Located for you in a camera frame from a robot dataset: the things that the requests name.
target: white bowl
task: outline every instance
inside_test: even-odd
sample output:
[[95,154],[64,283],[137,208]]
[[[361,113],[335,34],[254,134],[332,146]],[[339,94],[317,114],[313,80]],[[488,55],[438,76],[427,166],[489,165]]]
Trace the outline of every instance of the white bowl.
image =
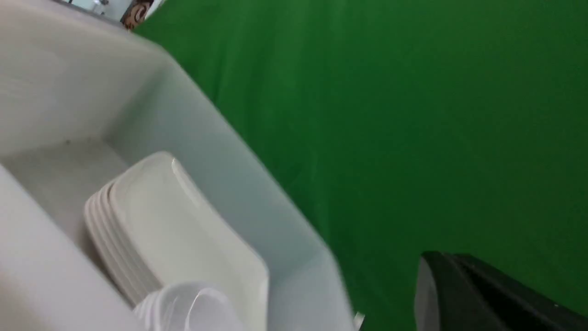
[[243,331],[229,298],[201,282],[165,287],[153,305],[152,331]]

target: white surface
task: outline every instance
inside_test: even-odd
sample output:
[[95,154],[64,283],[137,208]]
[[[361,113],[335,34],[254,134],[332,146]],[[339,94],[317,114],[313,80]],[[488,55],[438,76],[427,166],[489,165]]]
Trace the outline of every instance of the white surface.
[[141,331],[130,308],[0,165],[2,330]]
[[89,196],[128,168],[121,158],[101,141],[83,140],[6,155],[0,163],[99,264],[83,222],[83,206]]
[[0,155],[99,137],[166,54],[48,0],[0,2]]
[[218,286],[248,330],[266,329],[269,275],[263,260],[220,218],[179,162],[156,153],[114,183],[111,205],[139,255],[164,285]]
[[[268,330],[354,330],[349,301],[328,248],[202,91],[161,48],[47,0],[0,1],[0,40],[0,155],[10,159],[23,150],[86,137],[107,138],[128,163],[168,150],[267,263],[272,275]],[[106,163],[102,171],[111,170],[112,164]],[[43,208],[49,207],[59,228],[91,253],[83,246],[87,235],[84,241],[76,232],[84,228],[83,203],[116,173],[95,183],[99,180],[91,172],[80,181],[84,168],[67,169],[71,176],[60,172],[63,177],[55,181],[44,170],[32,172],[41,178],[27,173],[19,178],[28,180],[27,186],[33,188],[29,192]],[[40,187],[55,189],[55,194]],[[61,195],[66,203],[59,201]],[[0,233],[7,230],[4,226]],[[51,251],[44,241],[19,242]],[[55,259],[54,254],[42,256],[47,263]],[[20,291],[11,288],[15,295]],[[100,297],[95,300],[97,305],[108,305]],[[129,330],[125,325],[108,329]]]

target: green screen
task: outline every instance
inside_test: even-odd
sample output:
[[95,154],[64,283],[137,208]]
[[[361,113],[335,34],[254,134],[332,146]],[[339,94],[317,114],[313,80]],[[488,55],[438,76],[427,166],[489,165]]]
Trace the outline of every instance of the green screen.
[[362,330],[414,329],[424,250],[588,314],[588,2],[168,0],[136,32],[325,239]]

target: plastic bin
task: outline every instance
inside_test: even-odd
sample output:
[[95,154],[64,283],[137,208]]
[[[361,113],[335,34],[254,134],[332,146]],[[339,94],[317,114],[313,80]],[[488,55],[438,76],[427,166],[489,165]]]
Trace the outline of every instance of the plastic bin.
[[[128,164],[168,150],[265,259],[270,331],[354,329],[329,249],[162,48],[43,0],[0,2],[0,40],[0,162],[72,249],[96,260],[82,223],[89,195]],[[0,231],[10,222],[0,217]],[[54,258],[43,242],[29,244]],[[109,318],[108,309],[100,314]]]

